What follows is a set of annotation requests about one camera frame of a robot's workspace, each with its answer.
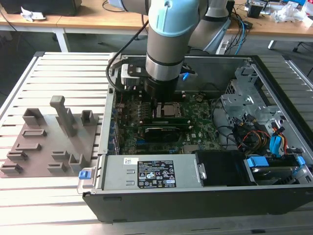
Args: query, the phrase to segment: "blue latch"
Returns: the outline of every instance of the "blue latch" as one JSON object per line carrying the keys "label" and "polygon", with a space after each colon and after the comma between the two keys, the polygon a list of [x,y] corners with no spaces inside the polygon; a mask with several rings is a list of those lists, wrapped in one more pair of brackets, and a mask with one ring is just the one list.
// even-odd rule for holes
{"label": "blue latch", "polygon": [[279,155],[279,147],[282,143],[282,138],[280,136],[272,136],[269,142],[269,150],[272,154],[274,154],[277,158],[280,158]]}
{"label": "blue latch", "polygon": [[81,170],[79,172],[78,178],[80,180],[90,180],[91,179],[91,171],[88,170]]}
{"label": "blue latch", "polygon": [[302,156],[297,157],[297,161],[299,162],[300,165],[305,165],[305,160],[303,159]]}
{"label": "blue latch", "polygon": [[185,73],[184,77],[182,77],[182,80],[185,81],[187,79],[187,77],[189,76],[189,73]]}
{"label": "blue latch", "polygon": [[247,160],[249,167],[263,167],[263,166],[269,166],[268,161],[266,157],[264,156],[251,156]]}

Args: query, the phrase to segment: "desk clutter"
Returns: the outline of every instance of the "desk clutter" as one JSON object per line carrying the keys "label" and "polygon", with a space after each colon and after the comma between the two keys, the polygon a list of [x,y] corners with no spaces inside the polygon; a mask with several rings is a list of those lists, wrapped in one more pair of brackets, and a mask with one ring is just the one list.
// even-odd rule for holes
{"label": "desk clutter", "polygon": [[82,0],[0,0],[8,14],[22,13],[21,7],[31,12],[75,16]]}

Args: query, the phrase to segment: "motherboard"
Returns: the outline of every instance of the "motherboard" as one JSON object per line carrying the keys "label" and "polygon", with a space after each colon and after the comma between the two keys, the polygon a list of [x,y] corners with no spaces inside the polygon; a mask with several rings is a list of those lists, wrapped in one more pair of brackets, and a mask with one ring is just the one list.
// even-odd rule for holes
{"label": "motherboard", "polygon": [[211,100],[202,93],[176,94],[173,102],[157,103],[144,94],[116,98],[121,155],[190,154],[221,149],[219,133],[211,120]]}

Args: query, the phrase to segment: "blue cable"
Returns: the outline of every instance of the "blue cable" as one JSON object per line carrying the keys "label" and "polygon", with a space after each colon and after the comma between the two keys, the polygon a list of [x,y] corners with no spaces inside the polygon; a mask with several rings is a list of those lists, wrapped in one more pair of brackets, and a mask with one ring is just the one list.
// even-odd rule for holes
{"label": "blue cable", "polygon": [[241,35],[240,43],[239,43],[239,46],[238,46],[238,48],[237,48],[237,51],[236,51],[235,55],[237,55],[237,53],[238,53],[239,50],[241,49],[241,46],[243,45],[243,44],[242,44],[242,43],[243,43],[243,38],[244,38],[244,35],[245,35],[245,25],[244,25],[244,23],[243,23],[242,20],[240,20],[240,22],[241,22],[241,24],[242,24],[242,26],[243,26],[243,33],[242,33],[242,35]]}

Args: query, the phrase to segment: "warning label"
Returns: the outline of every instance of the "warning label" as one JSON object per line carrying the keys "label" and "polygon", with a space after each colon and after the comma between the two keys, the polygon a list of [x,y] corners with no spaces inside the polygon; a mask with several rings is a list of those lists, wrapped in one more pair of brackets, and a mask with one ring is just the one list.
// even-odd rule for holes
{"label": "warning label", "polygon": [[139,161],[138,187],[176,188],[176,178],[173,161]]}

